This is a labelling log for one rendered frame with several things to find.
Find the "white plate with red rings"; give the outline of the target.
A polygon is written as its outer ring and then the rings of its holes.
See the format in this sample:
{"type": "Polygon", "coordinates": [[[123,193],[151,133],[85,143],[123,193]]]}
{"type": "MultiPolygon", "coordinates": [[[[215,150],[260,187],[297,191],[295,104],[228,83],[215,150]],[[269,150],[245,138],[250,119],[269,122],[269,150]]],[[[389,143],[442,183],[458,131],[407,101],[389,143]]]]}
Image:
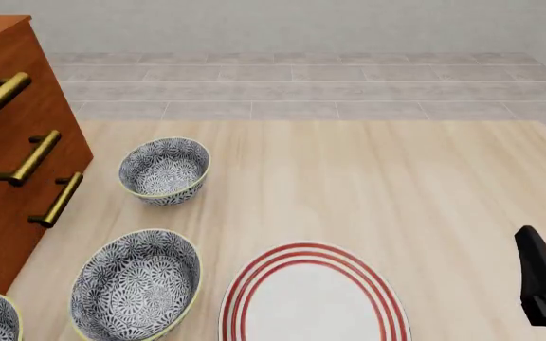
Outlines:
{"type": "Polygon", "coordinates": [[[257,256],[229,284],[218,341],[411,341],[389,283],[329,243],[285,243],[257,256]]]}

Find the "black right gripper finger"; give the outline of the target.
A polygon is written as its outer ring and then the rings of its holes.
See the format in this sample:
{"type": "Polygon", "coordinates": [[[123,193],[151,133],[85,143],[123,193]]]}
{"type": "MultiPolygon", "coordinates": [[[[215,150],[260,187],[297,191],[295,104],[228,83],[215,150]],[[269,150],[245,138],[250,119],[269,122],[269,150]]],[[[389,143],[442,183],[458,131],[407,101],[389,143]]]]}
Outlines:
{"type": "Polygon", "coordinates": [[[529,225],[515,234],[519,253],[521,290],[520,297],[546,295],[546,243],[529,225]]]}

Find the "small patterned black-white bowl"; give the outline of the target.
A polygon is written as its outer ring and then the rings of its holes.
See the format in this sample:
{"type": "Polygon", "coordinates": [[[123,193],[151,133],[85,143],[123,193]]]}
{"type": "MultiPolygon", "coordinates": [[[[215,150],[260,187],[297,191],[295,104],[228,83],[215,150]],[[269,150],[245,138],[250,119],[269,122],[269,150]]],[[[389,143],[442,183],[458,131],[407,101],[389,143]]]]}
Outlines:
{"type": "Polygon", "coordinates": [[[204,186],[209,151],[191,138],[159,138],[139,145],[120,162],[118,179],[131,195],[155,206],[175,206],[204,186]]]}

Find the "large patterned black-white bowl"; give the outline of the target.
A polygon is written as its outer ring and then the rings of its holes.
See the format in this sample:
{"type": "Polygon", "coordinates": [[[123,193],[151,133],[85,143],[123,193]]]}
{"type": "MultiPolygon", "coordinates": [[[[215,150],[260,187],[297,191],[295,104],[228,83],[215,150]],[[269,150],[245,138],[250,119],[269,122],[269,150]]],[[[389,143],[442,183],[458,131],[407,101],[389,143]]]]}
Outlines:
{"type": "Polygon", "coordinates": [[[69,315],[82,341],[159,341],[184,319],[202,282],[197,249],[168,229],[106,243],[74,280],[69,315]]]}

